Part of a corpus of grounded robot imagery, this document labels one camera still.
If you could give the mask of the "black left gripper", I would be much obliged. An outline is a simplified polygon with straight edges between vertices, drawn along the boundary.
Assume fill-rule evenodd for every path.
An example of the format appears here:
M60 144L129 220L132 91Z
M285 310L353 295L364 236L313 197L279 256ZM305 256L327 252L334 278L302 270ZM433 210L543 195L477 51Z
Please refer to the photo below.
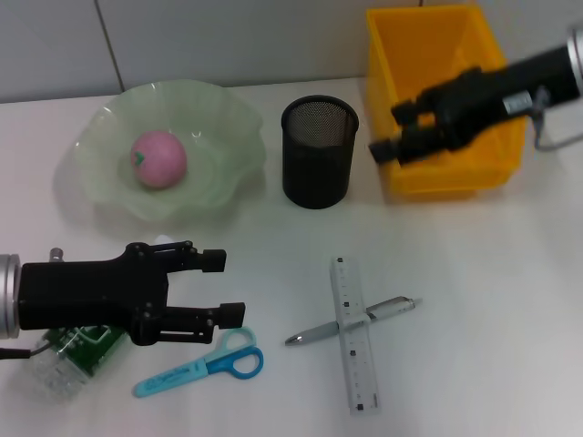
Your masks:
M108 325L126 331L136 344L213 342L216 328L242 327L245 304L166 308L168 273L223 272L226 260L224 249L198 251L184 240L151 247L129 245L109 260L26 263L18 287L19 327Z

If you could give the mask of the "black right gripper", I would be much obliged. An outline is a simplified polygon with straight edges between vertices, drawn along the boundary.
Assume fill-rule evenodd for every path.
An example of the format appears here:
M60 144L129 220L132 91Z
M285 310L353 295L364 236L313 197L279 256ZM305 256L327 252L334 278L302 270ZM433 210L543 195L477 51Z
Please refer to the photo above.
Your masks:
M582 97L582 45L567 43L496 71L464 74L428 87L392 109L399 126L433 114L437 125L409 126L369 145L377 164L405 165L469 145L483 131Z

